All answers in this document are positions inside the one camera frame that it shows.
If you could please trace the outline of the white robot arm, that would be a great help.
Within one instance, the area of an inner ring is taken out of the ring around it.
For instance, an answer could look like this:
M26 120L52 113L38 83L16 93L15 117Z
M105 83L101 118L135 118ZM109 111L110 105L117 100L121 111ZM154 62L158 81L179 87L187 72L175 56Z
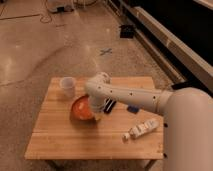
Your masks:
M93 111L109 98L164 116L163 171L213 171L213 97L206 92L119 87L104 72L88 79L85 91Z

